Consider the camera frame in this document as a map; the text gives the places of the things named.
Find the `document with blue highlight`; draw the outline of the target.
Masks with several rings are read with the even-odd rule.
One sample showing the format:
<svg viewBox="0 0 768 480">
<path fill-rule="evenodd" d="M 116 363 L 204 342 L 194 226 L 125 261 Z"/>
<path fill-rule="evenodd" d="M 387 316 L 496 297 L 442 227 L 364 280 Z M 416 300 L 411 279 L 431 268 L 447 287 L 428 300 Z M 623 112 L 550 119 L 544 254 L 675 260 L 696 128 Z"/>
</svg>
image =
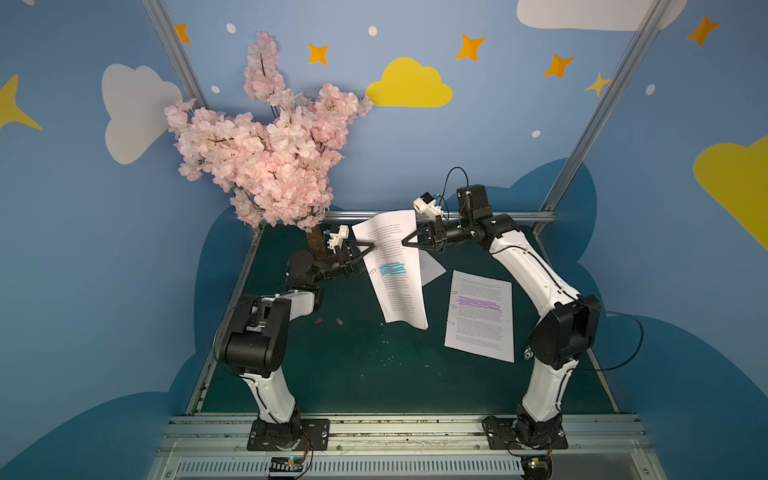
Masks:
<svg viewBox="0 0 768 480">
<path fill-rule="evenodd" d="M 401 245 L 416 229 L 413 210 L 386 212 L 352 227 L 356 240 L 375 244 L 363 261 L 385 322 L 405 322 L 427 330 L 419 250 Z"/>
</svg>

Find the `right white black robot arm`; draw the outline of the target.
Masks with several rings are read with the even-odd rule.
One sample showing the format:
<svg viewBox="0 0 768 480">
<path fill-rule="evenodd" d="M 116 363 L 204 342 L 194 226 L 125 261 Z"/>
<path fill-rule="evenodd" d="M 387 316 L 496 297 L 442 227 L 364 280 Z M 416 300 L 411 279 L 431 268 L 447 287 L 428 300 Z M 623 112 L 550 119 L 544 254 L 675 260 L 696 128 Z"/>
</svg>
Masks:
<svg viewBox="0 0 768 480">
<path fill-rule="evenodd" d="M 584 296 L 563 280 L 531 246 L 512 217 L 492 210 L 483 185 L 458 189 L 457 199 L 456 219 L 447 219 L 429 193 L 414 200 L 415 212 L 428 221 L 406 236 L 402 245 L 441 252 L 448 245 L 474 241 L 523 288 L 539 320 L 528 336 L 535 361 L 515 426 L 520 436 L 552 433 L 561 437 L 562 397 L 581 357 L 595 343 L 605 310 L 595 296 Z"/>
</svg>

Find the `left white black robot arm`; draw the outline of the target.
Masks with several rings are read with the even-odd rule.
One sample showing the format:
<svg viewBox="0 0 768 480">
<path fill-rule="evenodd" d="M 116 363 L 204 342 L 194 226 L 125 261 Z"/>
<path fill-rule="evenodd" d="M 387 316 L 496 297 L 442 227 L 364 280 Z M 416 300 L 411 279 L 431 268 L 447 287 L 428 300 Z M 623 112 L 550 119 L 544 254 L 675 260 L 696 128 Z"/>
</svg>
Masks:
<svg viewBox="0 0 768 480">
<path fill-rule="evenodd" d="M 289 323 L 319 309 L 323 298 L 319 282 L 360 273 L 360 261 L 374 251 L 372 242 L 357 240 L 343 240 L 322 260 L 307 250 L 296 251 L 288 262 L 285 292 L 244 295 L 225 314 L 214 353 L 248 385 L 259 406 L 257 427 L 262 431 L 290 437 L 301 433 L 298 404 L 282 371 Z"/>
</svg>

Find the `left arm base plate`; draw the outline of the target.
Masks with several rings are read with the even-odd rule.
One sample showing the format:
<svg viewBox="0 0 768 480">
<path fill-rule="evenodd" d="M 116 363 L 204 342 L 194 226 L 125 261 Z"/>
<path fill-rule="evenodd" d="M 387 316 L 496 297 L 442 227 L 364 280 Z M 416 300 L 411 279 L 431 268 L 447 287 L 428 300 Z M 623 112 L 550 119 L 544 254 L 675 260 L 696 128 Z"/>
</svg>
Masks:
<svg viewBox="0 0 768 480">
<path fill-rule="evenodd" d="M 248 451 L 325 451 L 330 437 L 329 419 L 299 419 L 274 424 L 256 419 L 247 439 Z"/>
</svg>

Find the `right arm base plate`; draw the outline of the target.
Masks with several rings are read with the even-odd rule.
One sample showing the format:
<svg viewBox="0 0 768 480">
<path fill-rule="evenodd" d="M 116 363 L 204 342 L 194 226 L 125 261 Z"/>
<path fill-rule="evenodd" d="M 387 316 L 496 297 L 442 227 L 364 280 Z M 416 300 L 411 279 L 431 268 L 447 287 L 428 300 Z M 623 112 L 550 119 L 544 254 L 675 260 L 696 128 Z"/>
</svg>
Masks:
<svg viewBox="0 0 768 480">
<path fill-rule="evenodd" d="M 535 422 L 525 414 L 515 418 L 491 415 L 481 421 L 481 427 L 491 450 L 568 448 L 561 414 L 544 422 Z"/>
</svg>

